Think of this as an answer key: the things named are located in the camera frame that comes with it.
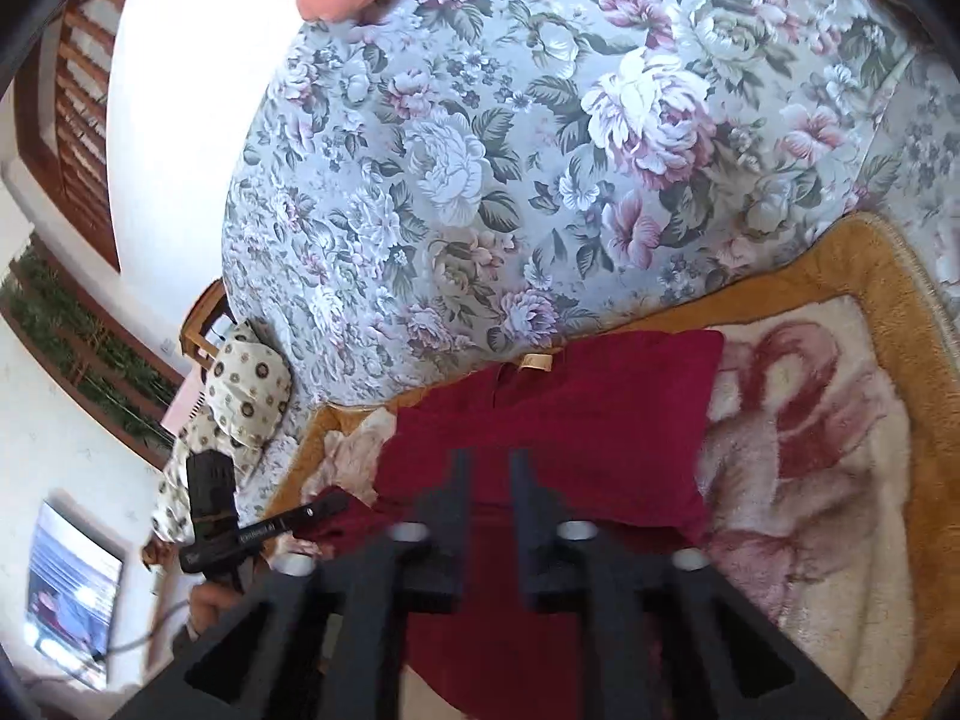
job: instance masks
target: patterned cushion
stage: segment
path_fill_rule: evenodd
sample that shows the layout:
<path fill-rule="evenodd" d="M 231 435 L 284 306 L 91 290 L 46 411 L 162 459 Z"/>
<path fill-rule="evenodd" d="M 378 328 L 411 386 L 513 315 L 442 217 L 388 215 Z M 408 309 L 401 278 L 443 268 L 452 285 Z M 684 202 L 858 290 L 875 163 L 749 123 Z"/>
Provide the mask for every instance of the patterned cushion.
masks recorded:
<path fill-rule="evenodd" d="M 244 322 L 227 334 L 204 392 L 217 425 L 243 446 L 261 449 L 290 400 L 290 370 Z"/>
<path fill-rule="evenodd" d="M 260 450 L 243 446 L 222 430 L 210 406 L 204 406 L 179 432 L 174 451 L 163 468 L 157 490 L 152 526 L 162 541 L 189 544 L 193 541 L 190 519 L 190 494 L 187 488 L 186 461 L 190 455 L 214 449 L 233 459 L 237 488 L 243 488 L 260 462 Z"/>

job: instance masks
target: pink flower design on blanket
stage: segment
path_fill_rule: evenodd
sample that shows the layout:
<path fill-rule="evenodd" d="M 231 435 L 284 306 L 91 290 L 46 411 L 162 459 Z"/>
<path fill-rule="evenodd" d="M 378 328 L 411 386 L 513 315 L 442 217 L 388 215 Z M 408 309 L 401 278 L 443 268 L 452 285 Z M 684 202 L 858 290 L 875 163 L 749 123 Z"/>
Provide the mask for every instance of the pink flower design on blanket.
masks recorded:
<path fill-rule="evenodd" d="M 721 372 L 736 377 L 740 402 L 710 426 L 701 450 L 707 552 L 774 621 L 798 583 L 844 568 L 877 526 L 871 471 L 841 461 L 895 396 L 874 364 L 827 395 L 839 358 L 816 322 L 784 322 L 756 343 L 724 348 Z"/>

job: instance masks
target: wall-mounted television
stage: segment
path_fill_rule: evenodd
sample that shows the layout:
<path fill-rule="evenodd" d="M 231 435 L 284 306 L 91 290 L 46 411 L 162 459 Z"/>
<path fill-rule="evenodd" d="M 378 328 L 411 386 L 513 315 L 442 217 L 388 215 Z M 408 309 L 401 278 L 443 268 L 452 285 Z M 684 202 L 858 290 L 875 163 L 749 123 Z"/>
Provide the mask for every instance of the wall-mounted television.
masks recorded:
<path fill-rule="evenodd" d="M 107 686 L 110 620 L 121 560 L 71 525 L 49 504 L 40 508 L 30 552 L 27 644 L 94 690 Z"/>

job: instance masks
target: white wall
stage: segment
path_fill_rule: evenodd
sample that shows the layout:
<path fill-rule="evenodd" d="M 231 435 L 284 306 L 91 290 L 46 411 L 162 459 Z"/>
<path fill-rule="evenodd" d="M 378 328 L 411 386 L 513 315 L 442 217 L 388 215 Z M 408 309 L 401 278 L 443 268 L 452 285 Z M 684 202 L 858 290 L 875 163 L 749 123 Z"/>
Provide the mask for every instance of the white wall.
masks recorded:
<path fill-rule="evenodd" d="M 26 244 L 30 225 L 0 193 L 0 262 Z M 0 641 L 11 660 L 59 673 L 23 641 L 32 529 L 52 499 L 80 514 L 124 555 L 112 644 L 150 630 L 154 580 L 139 560 L 160 473 L 101 427 L 47 375 L 0 320 Z M 110 688 L 139 683 L 143 652 L 109 664 Z"/>
<path fill-rule="evenodd" d="M 17 156 L 13 126 L 13 87 L 0 101 L 0 186 L 32 223 L 56 258 L 107 312 L 144 346 L 182 373 L 190 364 L 179 354 L 179 336 L 186 311 L 163 314 L 150 295 L 136 290 L 126 274 L 117 274 L 66 220 Z M 0 258 L 0 266 L 8 257 Z"/>
<path fill-rule="evenodd" d="M 230 177 L 296 0 L 127 0 L 110 70 L 107 163 L 120 268 L 183 317 L 222 272 Z"/>

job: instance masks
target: red fabric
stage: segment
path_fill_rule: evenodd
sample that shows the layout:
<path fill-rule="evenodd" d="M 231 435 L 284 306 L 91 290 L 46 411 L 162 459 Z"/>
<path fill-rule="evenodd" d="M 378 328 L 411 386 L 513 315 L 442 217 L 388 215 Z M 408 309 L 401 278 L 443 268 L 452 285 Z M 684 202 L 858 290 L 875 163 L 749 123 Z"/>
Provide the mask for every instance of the red fabric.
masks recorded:
<path fill-rule="evenodd" d="M 707 510 L 693 469 L 722 347 L 710 331 L 586 338 L 551 372 L 491 367 L 400 411 L 379 460 L 378 503 L 349 509 L 334 543 L 344 549 L 397 519 L 443 484 L 451 450 L 472 450 L 463 603 L 453 615 L 412 615 L 407 630 L 409 664 L 443 699 L 478 720 L 579 716 L 576 619 L 522 607 L 509 450 L 527 448 L 539 483 L 635 551 L 699 541 Z"/>

